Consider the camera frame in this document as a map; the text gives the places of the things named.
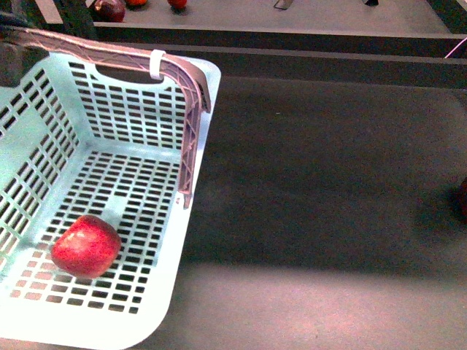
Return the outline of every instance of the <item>plastic basket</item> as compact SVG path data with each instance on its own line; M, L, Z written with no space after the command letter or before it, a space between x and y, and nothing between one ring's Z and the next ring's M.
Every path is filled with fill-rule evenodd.
M214 105L220 72L160 52L153 63L153 52L41 31L7 34L56 52L18 87L0 87L0 337L126 349L169 307L211 119L200 105L208 107L209 96ZM123 82L100 74L96 61L142 71L160 64L166 78ZM195 82L190 71L199 80L204 73L207 89L183 85ZM93 280L58 270L49 254L83 214L111 223L123 241L112 267Z

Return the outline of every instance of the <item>basket handle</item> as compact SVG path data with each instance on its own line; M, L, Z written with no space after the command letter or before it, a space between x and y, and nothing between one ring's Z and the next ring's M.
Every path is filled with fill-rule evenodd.
M202 70L180 57L167 55L164 52L95 42L39 29L0 26L0 39L24 47L38 47L48 52L66 53L100 66L143 71L151 74L152 77L161 75L174 80L185 96L178 191L185 197L184 208L189 207L193 191L201 113L211 111L207 79ZM157 65L159 65L159 74L154 72L153 68Z

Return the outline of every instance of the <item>table surface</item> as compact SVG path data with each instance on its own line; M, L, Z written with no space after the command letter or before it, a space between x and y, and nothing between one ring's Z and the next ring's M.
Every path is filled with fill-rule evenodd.
M466 118L461 90L223 77L169 312L132 349L467 349Z
M296 0L289 9L272 0L188 0L176 15L166 1L149 0L137 11L127 10L130 26L217 28L258 31L335 31L372 35L448 34L449 30L426 1L381 0L368 7L361 0Z

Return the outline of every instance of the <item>dark gray table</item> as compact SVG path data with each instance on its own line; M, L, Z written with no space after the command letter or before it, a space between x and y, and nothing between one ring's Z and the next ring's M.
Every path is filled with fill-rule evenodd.
M466 121L462 90L224 77L171 307L133 349L467 349Z

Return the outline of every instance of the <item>apple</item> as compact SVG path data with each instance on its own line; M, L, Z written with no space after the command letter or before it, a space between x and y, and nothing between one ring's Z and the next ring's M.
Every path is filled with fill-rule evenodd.
M137 6L142 6L147 3L147 0L125 0L125 3L129 7L137 7Z
M121 245L111 225L93 215L83 215L56 241L51 257L69 274L94 279L109 269Z
M107 22L123 22L125 17L123 0L97 0L94 3L94 11Z
M167 2L176 11L181 11L187 6L187 0L167 0Z

